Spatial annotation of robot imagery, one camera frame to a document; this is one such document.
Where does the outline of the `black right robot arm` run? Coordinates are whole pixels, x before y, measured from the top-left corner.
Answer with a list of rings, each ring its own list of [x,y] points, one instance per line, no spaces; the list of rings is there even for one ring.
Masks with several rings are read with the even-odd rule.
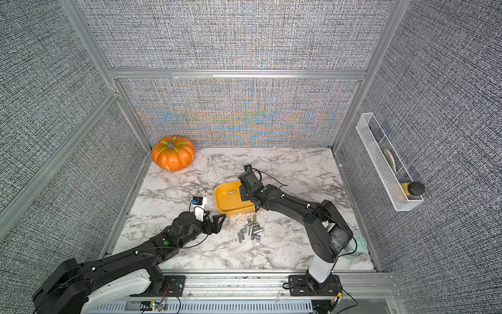
[[[252,166],[246,166],[238,178],[243,187],[241,193],[256,209],[280,213],[304,227],[315,253],[307,278],[324,284],[354,236],[336,206],[328,200],[320,203],[302,200],[272,184],[264,185],[262,172]]]

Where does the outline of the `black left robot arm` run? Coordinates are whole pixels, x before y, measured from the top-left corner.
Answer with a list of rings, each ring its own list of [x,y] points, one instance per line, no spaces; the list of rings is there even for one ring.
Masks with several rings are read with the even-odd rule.
[[[158,235],[137,247],[82,263],[68,259],[34,292],[34,313],[81,313],[93,301],[93,293],[136,271],[144,271],[147,276],[145,287],[137,289],[136,294],[158,293],[164,282],[159,265],[178,255],[180,250],[189,249],[189,242],[198,235],[218,234],[225,219],[225,214],[210,216],[204,211],[199,220],[195,213],[185,211]]]

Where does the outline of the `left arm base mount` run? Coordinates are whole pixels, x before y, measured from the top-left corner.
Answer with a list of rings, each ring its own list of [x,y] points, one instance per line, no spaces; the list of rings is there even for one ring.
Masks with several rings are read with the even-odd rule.
[[[181,297],[186,284],[186,276],[165,275],[159,266],[147,268],[150,285],[140,294],[132,294],[135,297]]]

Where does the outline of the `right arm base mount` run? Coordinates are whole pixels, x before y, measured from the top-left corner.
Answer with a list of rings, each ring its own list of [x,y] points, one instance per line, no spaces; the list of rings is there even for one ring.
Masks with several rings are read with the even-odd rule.
[[[330,275],[324,282],[317,282],[309,274],[288,276],[288,281],[282,284],[291,296],[338,296],[342,293],[339,276]]]

